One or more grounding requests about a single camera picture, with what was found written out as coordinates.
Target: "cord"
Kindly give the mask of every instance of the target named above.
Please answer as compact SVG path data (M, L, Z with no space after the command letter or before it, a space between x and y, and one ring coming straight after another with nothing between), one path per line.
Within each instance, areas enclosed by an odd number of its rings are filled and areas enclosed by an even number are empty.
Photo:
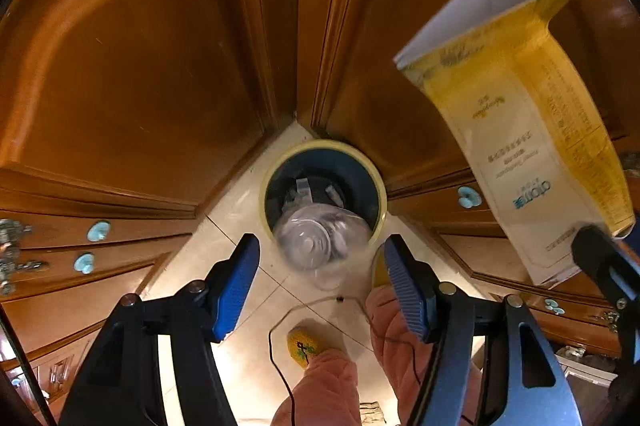
M271 330L269 331L269 359L271 361L271 364L273 364L274 368L278 371L278 374L280 376L280 379L282 379L282 382L284 383L284 386L287 388L287 393L289 393L289 399L291 400L291 426L296 426L296 401L293 397L293 392L291 391L291 388L289 386L289 383L287 383L287 380L284 377L284 374L282 373L282 371L280 370L280 368L278 367L278 365L276 364L275 360L273 359L273 343L271 342L271 334L273 333L273 331L275 329L277 329L280 324L287 318L287 316L289 316L290 313L295 312L295 311L299 311L301 309L309 309L311 310L311 306L312 305L316 305L318 303L323 303L324 301L338 301L338 303L343 303L345 300L353 300L358 304L358 308L360 309L360 312L362 312L362 314L364 315L365 319L367 320L367 323L369 324L369 327L371 327L372 332L374 333L374 335L379 338L380 340L389 342L389 343L399 343L402 345L409 345L411 346L411 353L412 353L412 364L413 364L413 368L414 368L414 376L415 376L415 380L417 381L418 384L421 384L420 382L420 377L418 376L418 371L415 365L415 347L411 342L405 341L405 340L399 340L397 338L390 338L388 336L384 336L383 334L380 334L376 331L376 329L373 327L373 322L371 321L371 318L369 317L369 314L367 314L366 310L364 309L364 307L362 306L362 303L359 299L357 299L354 296L327 296L325 298L320 298L319 300L314 300L314 301L310 301L309 303L302 303L300 305L296 305L292 308L290 308L286 314L284 314L283 317L281 317L281 319L271 328ZM391 303L392 301L396 301L396 300L389 300L386 301L385 303L382 303L382 305L386 305L388 303Z

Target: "floor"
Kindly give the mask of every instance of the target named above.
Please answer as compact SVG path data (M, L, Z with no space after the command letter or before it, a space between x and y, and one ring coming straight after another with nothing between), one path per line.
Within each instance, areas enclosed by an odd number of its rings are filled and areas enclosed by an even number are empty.
M258 191L266 169L288 148L311 139L306 130L293 123L230 188L218 205L201 222L193 237L166 267L143 298L175 293L187 282L202 279L210 267L228 258L245 232L260 239L260 268L254 279L236 330L219 345L212 345L214 358L238 424L268 425L287 391L271 365L268 332L293 306L327 296L306 283L284 264L267 239L258 220ZM387 215L380 243L398 232L413 255L427 261L438 277L451 281L467 294L482 295L458 272L453 271L399 218ZM364 301L370 285L370 259L348 274L349 289ZM378 401L388 425L399 424L397 401L371 350L369 327L353 301L326 301L292 313L273 333L274 359L293 387L303 370L289 357L285 337L296 324L312 320L335 346L340 346L358 366L361 402ZM169 426L182 426L182 415L171 361L168 337L161 336L160 368L162 392Z

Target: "person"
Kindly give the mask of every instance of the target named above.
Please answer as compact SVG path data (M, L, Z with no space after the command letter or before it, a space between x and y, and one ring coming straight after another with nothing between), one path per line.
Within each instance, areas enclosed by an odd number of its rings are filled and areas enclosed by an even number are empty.
M425 345L408 330L386 271L382 248L373 262L372 289L366 300L366 310L373 325L373 352L398 398L398 417L405 425L420 389L412 349L407 344L387 342L383 338L398 338L413 345L420 380L427 370L433 345ZM291 357L305 368L302 380L292 390L296 426L360 426L356 364L344 352L329 348L322 338L301 327L289 332L287 347ZM460 425L473 424L480 383L481 373L472 364ZM271 426L291 424L291 400L287 398L276 411Z

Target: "pink pants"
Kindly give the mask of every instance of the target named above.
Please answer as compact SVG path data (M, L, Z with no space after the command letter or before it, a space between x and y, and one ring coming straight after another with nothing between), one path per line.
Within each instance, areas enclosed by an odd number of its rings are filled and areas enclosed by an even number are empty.
M367 313L377 333L410 342L415 348L415 364L420 380L431 357L431 345L421 343L406 327L391 285L372 290L366 301ZM402 424L409 419L420 386L415 379L412 351L408 345L385 342L371 332L376 359L398 398ZM480 392L481 374L471 366L463 414L473 421ZM313 358L302 380L293 389L298 426L360 426L356 364L340 350L327 350ZM271 426L290 426L291 401L284 401L273 416ZM461 424L468 424L461 419Z

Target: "wooden cabinet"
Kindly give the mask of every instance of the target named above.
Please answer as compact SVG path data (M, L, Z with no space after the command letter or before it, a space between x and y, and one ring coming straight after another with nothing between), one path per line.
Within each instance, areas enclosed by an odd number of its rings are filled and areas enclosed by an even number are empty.
M600 319L609 304L587 276L552 291L533 286L486 203L471 209L458 203L459 187L480 191L475 178L433 104L392 61L447 1L300 0L298 117L318 135L367 154L385 181L389 211L434 239L479 287L498 297L523 294L545 316L548 334L574 342L589 337L590 348L615 352L616 336ZM583 78L617 151L640 151L638 12L629 0L571 0L550 30ZM628 180L640 209L638 180ZM546 298L559 298L566 314L541 307Z
M118 299L293 119L296 0L2 0L0 16L0 225L31 228L0 231L0 303L61 409ZM0 366L19 376L2 338Z

